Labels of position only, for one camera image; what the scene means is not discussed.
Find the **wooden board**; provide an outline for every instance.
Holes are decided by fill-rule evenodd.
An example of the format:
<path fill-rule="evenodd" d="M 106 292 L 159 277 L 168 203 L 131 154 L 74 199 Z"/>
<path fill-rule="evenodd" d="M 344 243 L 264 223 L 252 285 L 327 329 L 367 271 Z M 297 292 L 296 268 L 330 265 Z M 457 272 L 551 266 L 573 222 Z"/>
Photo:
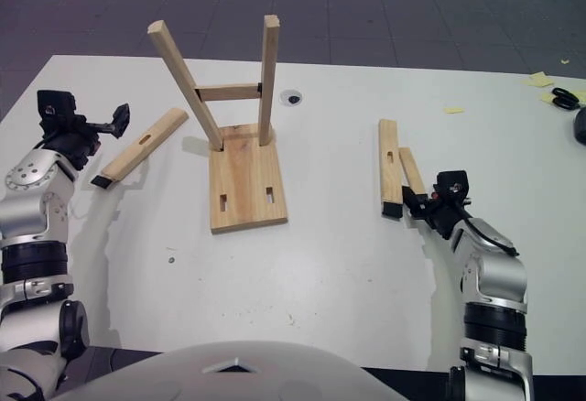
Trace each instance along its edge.
<path fill-rule="evenodd" d="M 196 87 L 203 101 L 236 101 L 258 99 L 258 83 L 236 83 L 232 85 L 208 85 Z"/>
<path fill-rule="evenodd" d="M 260 145 L 271 141 L 271 110 L 273 107 L 273 90 L 275 87 L 275 69 L 277 67 L 278 30 L 280 23 L 276 15 L 265 15 L 263 31 L 263 65 L 261 82 L 263 94 L 258 108 L 258 130 Z"/>
<path fill-rule="evenodd" d="M 106 166 L 101 174 L 111 181 L 122 180 L 187 119 L 185 111 L 171 108 Z"/>
<path fill-rule="evenodd" d="M 165 21 L 155 21 L 148 27 L 147 33 L 157 48 L 158 54 L 167 64 L 167 68 L 183 93 L 185 100 L 200 122 L 201 128 L 212 144 L 212 148 L 222 149 L 222 138 L 218 125 L 213 120 L 208 105 L 196 94 L 195 88 L 197 85 L 195 80 L 191 76 L 187 64 L 177 48 L 177 44 L 175 44 L 175 40 L 169 33 Z"/>
<path fill-rule="evenodd" d="M 421 180 L 421 174 L 419 174 L 418 165 L 413 158 L 413 154 L 411 153 L 411 148 L 400 147 L 399 156 L 401 157 L 401 164 L 403 165 L 403 170 L 405 171 L 405 177 L 407 177 L 409 187 L 416 195 L 425 195 L 425 186 Z"/>
<path fill-rule="evenodd" d="M 378 123 L 381 203 L 383 215 L 403 216 L 403 191 L 396 122 L 381 119 Z"/>
<path fill-rule="evenodd" d="M 275 140 L 258 143 L 258 125 L 221 128 L 223 151 L 210 153 L 212 233 L 286 222 Z"/>

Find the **rectangular slot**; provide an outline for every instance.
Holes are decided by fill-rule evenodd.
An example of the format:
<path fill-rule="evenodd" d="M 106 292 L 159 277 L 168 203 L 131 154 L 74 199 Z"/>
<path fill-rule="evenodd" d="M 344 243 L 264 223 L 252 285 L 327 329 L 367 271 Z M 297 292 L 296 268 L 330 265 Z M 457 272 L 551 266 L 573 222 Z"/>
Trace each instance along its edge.
<path fill-rule="evenodd" d="M 228 195 L 225 193 L 220 195 L 220 211 L 227 211 L 228 210 Z"/>
<path fill-rule="evenodd" d="M 266 188 L 266 202 L 269 204 L 275 203 L 275 198 L 273 197 L 273 188 Z"/>
<path fill-rule="evenodd" d="M 139 145 L 145 144 L 149 138 L 150 138 L 150 134 L 145 135 L 143 138 L 140 139 L 140 142 L 138 142 L 138 144 Z"/>

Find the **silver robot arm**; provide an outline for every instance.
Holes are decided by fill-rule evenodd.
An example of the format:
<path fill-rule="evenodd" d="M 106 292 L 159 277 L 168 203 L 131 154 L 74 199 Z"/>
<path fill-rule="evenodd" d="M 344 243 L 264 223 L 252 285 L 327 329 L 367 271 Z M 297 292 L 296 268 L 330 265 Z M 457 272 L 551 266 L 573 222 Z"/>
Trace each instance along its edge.
<path fill-rule="evenodd" d="M 120 137 L 128 105 L 111 124 L 88 124 L 68 92 L 39 91 L 43 140 L 5 177 L 0 200 L 0 401 L 43 401 L 67 364 L 89 345 L 81 302 L 68 300 L 68 203 L 73 185 L 97 151 L 98 133 Z"/>
<path fill-rule="evenodd" d="M 518 257 L 490 241 L 514 248 L 478 218 L 458 222 L 450 239 L 462 271 L 465 337 L 461 358 L 466 362 L 452 368 L 450 379 L 452 384 L 465 382 L 461 399 L 532 401 L 533 365 L 525 351 L 525 268 Z"/>
<path fill-rule="evenodd" d="M 440 172 L 431 199 L 403 188 L 414 219 L 444 239 L 461 269 L 464 338 L 452 367 L 450 401 L 533 401 L 532 358 L 526 352 L 526 271 L 506 237 L 473 218 L 464 171 Z"/>

